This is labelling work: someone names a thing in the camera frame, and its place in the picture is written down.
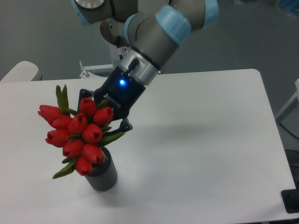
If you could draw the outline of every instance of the black cable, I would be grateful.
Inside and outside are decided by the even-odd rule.
[[[280,126],[286,131],[288,132],[292,137],[294,137],[295,139],[299,140],[299,137],[297,137],[296,135],[294,135],[292,132],[290,132],[288,129],[286,129],[286,127],[282,124],[282,123],[279,123]]]

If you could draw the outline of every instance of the green leaf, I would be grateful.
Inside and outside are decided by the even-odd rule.
[[[116,134],[113,134],[113,135],[110,135],[110,136],[107,136],[107,137],[103,137],[101,139],[101,141],[98,143],[98,146],[102,147],[102,146],[108,145],[109,143],[119,139],[124,134],[125,134],[124,132],[119,132],[119,133],[116,133]]]
[[[105,99],[102,102],[100,102],[97,106],[98,110],[103,109],[108,104],[108,102],[109,102],[109,99]]]
[[[72,115],[74,115],[74,116],[76,116],[77,114],[79,114],[78,111],[73,110],[73,109],[71,109],[71,108],[66,108],[65,110],[66,110],[68,113],[70,113],[70,114],[72,114]]]
[[[72,158],[72,160],[64,167],[62,168],[60,171],[58,171],[57,173],[54,174],[53,179],[62,177],[62,176],[66,176],[68,174],[71,174],[72,172],[74,172],[74,164],[75,164],[76,159]]]
[[[67,98],[67,88],[66,85],[64,85],[64,88],[61,92],[61,113],[63,115],[70,115],[70,113],[66,110],[69,108],[69,100]]]
[[[74,134],[74,135],[69,135],[69,136],[67,136],[67,140],[73,140],[73,141],[75,141],[75,140],[79,140],[79,139],[81,139],[81,135],[80,134]]]
[[[62,160],[62,163],[68,163],[72,160],[73,158],[65,158],[64,160]]]
[[[57,104],[61,111],[61,88],[59,85],[56,86],[56,97],[57,97]]]
[[[103,134],[106,134],[112,127],[102,127],[101,130]]]

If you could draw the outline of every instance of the red tulip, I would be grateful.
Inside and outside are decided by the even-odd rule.
[[[82,150],[83,156],[92,163],[101,163],[103,160],[103,154],[97,145],[86,144]]]
[[[48,132],[46,142],[56,147],[62,148],[67,143],[68,140],[66,138],[69,135],[70,133],[66,130],[53,130]]]
[[[90,124],[83,131],[82,136],[88,143],[97,143],[102,138],[102,130],[95,124]]]
[[[49,123],[52,123],[55,117],[61,115],[60,109],[55,106],[40,105],[39,109],[38,114]]]
[[[83,98],[80,101],[80,113],[85,114],[88,117],[92,117],[97,111],[97,105],[90,98]]]
[[[69,124],[67,130],[70,134],[82,134],[82,132],[87,127],[87,119],[84,114],[77,114],[71,123]]]
[[[84,158],[83,156],[79,156],[75,162],[75,169],[82,176],[86,176],[91,173],[93,167],[86,158]]]
[[[94,117],[93,121],[98,126],[104,127],[105,125],[109,124],[113,118],[113,110],[111,107],[107,106],[103,109],[98,110]]]
[[[50,123],[50,125],[56,129],[67,130],[67,128],[72,120],[73,120],[73,118],[71,118],[70,116],[60,115],[60,116],[57,116],[56,118],[54,118],[53,122]]]
[[[82,140],[69,140],[63,147],[63,155],[68,158],[73,158],[82,152],[84,142]]]

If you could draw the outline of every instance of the robotic arm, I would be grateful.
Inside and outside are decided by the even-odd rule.
[[[94,92],[99,104],[109,99],[114,120],[123,119],[125,130],[130,108],[160,69],[192,31],[214,24],[218,19],[216,0],[170,0],[155,15],[138,13],[137,0],[71,0],[83,24],[107,18],[123,24],[117,35],[131,50],[115,67],[104,84]],[[79,100],[91,96],[81,90]]]

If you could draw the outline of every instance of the white chair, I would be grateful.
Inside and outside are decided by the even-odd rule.
[[[42,77],[42,73],[35,64],[23,61],[14,66],[0,83],[39,81]]]

